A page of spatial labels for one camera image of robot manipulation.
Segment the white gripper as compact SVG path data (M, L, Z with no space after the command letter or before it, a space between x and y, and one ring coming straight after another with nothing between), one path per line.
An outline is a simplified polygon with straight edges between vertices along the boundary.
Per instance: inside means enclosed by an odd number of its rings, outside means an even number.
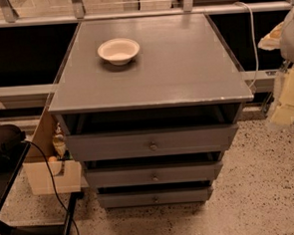
M279 125L294 122L294 66L284 75L279 74L274 85L274 104L270 120Z

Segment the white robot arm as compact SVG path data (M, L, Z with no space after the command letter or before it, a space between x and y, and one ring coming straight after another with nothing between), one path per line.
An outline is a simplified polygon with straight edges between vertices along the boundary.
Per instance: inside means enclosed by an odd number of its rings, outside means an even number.
M279 49L281 57L293 65L284 75L276 76L275 105L270 118L279 125L291 124L294 122L294 6L282 23L259 41L258 48L265 51Z

